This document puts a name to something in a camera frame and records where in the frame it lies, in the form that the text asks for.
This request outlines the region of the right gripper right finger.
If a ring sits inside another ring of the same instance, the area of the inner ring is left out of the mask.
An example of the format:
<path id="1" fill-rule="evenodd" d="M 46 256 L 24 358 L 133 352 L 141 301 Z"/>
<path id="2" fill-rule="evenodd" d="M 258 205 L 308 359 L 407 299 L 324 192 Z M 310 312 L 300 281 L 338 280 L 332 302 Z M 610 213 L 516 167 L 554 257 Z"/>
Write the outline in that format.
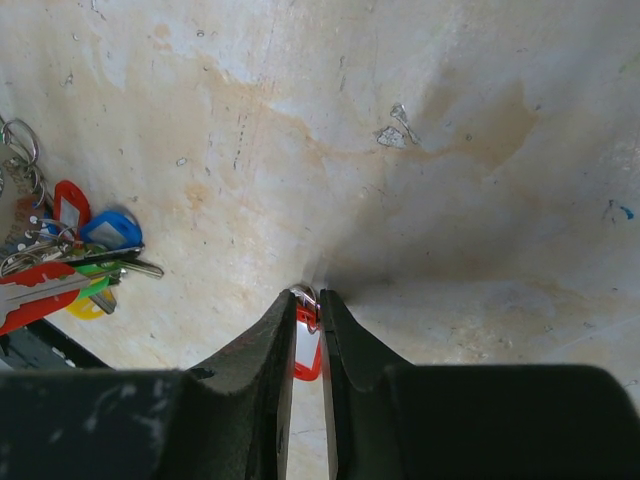
<path id="1" fill-rule="evenodd" d="M 385 370 L 408 362 L 361 326 L 333 290 L 320 294 L 329 477 L 394 479 L 400 453 Z"/>

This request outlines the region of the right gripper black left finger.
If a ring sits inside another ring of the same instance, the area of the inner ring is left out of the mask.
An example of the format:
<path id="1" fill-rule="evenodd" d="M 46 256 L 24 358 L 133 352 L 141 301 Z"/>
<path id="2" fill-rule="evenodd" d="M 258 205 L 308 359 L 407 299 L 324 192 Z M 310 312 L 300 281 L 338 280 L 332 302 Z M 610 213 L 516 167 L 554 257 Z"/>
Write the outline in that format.
<path id="1" fill-rule="evenodd" d="M 249 329 L 195 367 L 164 374 L 156 479 L 283 479 L 296 300 L 282 291 Z"/>

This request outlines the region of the bunch of tagged keys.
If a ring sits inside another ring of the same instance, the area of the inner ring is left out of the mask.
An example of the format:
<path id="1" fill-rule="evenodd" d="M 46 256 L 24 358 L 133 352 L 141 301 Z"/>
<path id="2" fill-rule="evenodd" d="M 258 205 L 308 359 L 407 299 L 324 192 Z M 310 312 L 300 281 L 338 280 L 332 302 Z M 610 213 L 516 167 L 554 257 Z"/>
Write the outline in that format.
<path id="1" fill-rule="evenodd" d="M 106 210 L 81 226 L 38 213 L 35 195 L 1 182 L 3 335 L 101 292 L 129 270 L 164 276 L 139 258 L 142 230 L 126 210 Z"/>

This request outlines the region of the large metal keyring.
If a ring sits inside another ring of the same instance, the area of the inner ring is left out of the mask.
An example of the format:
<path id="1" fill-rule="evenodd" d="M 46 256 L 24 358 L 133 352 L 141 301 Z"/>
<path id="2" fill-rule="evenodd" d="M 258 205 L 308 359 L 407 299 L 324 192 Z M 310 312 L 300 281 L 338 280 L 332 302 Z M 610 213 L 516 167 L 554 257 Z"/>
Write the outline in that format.
<path id="1" fill-rule="evenodd" d="M 1 260 L 33 245 L 44 227 L 47 188 L 40 145 L 21 119 L 1 123 Z"/>

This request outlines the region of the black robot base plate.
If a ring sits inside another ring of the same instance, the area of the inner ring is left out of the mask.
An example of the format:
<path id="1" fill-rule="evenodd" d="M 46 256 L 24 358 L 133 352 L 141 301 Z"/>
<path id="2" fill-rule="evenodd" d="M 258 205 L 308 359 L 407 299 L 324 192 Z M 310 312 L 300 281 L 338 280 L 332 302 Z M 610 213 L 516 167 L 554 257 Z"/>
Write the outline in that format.
<path id="1" fill-rule="evenodd" d="M 109 369 L 44 319 L 1 336 L 1 365 L 14 370 Z"/>

